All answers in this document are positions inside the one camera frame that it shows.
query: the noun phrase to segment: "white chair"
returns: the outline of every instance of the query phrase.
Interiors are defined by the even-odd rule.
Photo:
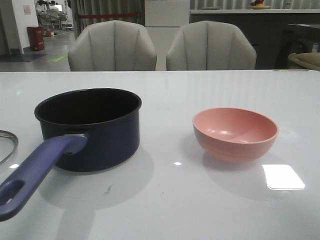
[[[166,56],[168,71],[252,70],[257,54],[235,25],[200,21],[180,27]]]
[[[59,13],[60,29],[68,27],[68,16],[65,13]]]
[[[71,71],[154,71],[157,55],[144,26],[112,20],[87,26],[68,61]]]
[[[56,10],[50,9],[49,14],[50,14],[50,23],[52,25],[52,30],[55,29],[56,25],[58,25],[59,29],[61,29],[59,12]]]

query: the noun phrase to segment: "pot handle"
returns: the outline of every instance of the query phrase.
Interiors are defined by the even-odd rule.
[[[84,134],[56,136],[41,143],[0,185],[0,222],[23,208],[62,154],[76,154],[86,144]]]

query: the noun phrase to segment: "curtain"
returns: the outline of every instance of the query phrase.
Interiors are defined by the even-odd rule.
[[[137,23],[137,17],[117,17],[117,18],[94,18],[94,19],[78,19],[77,15],[110,15],[110,14],[126,14],[139,12],[139,24],[144,25],[144,0],[71,0],[71,9],[74,19],[75,35],[79,36],[81,31],[88,25],[111,21],[121,20]]]

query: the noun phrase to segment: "saucepan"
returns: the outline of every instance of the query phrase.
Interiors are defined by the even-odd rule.
[[[54,165],[93,172],[130,158],[140,143],[141,105],[136,94],[115,88],[65,92],[37,105],[44,142],[0,185],[0,221],[23,208]]]

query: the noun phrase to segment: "ceramic bowl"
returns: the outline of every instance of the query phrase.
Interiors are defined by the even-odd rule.
[[[227,162],[257,160],[274,144],[279,129],[270,118],[240,108],[211,108],[193,118],[193,129],[201,147]]]

